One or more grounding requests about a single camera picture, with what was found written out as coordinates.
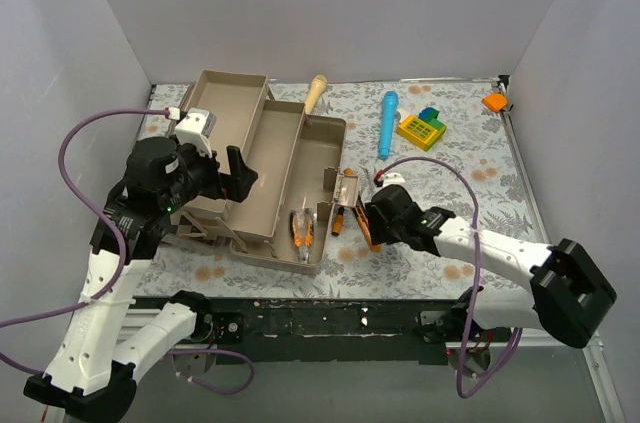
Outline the orange handled pliers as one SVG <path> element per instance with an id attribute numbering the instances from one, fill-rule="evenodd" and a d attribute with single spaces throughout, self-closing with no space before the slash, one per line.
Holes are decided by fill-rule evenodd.
<path id="1" fill-rule="evenodd" d="M 289 214 L 288 229 L 297 260 L 308 264 L 315 234 L 315 216 L 312 210 L 292 210 Z"/>

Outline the orange utility knife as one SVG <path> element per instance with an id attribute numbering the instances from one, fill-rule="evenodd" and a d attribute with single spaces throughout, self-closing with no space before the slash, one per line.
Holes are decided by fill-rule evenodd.
<path id="1" fill-rule="evenodd" d="M 371 234 L 370 234 L 370 231 L 369 231 L 368 220 L 367 220 L 367 217 L 366 217 L 366 214 L 365 214 L 364 210 L 361 208 L 360 205 L 356 205 L 356 206 L 353 207 L 353 211 L 354 211 L 354 214 L 356 216 L 358 225 L 359 225 L 359 227 L 360 227 L 360 229 L 361 229 L 361 231 L 363 233 L 363 236 L 364 236 L 364 238 L 365 238 L 370 250 L 372 252 L 376 252 L 376 253 L 380 252 L 381 251 L 381 247 L 379 245 L 374 244 L 373 241 L 372 241 Z"/>

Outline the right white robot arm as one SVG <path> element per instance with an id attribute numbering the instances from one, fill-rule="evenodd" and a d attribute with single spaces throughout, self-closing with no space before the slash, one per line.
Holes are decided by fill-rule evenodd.
<path id="1" fill-rule="evenodd" d="M 430 341 L 475 340 L 486 330 L 531 328 L 581 349 L 617 299 L 609 281 L 579 243 L 556 246 L 517 240 L 471 226 L 440 207 L 423 210 L 400 185 L 378 191 L 365 206 L 376 244 L 404 243 L 412 250 L 470 263 L 517 285 L 492 294 L 485 285 L 466 290 L 422 333 Z"/>

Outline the taupe plastic tool box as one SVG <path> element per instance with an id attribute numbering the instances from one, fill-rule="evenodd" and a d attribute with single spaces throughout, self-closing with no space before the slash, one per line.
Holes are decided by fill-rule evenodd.
<path id="1" fill-rule="evenodd" d="M 332 217 L 356 204 L 357 176 L 341 167 L 346 137 L 342 119 L 307 115 L 304 104 L 278 101 L 264 75 L 205 70 L 188 92 L 182 109 L 213 113 L 213 147 L 235 145 L 258 173 L 248 199 L 214 202 L 203 197 L 172 216 L 165 242 L 202 254 L 217 243 L 254 266 L 314 275 L 318 272 Z M 294 253 L 288 224 L 292 210 L 315 216 L 308 264 Z"/>

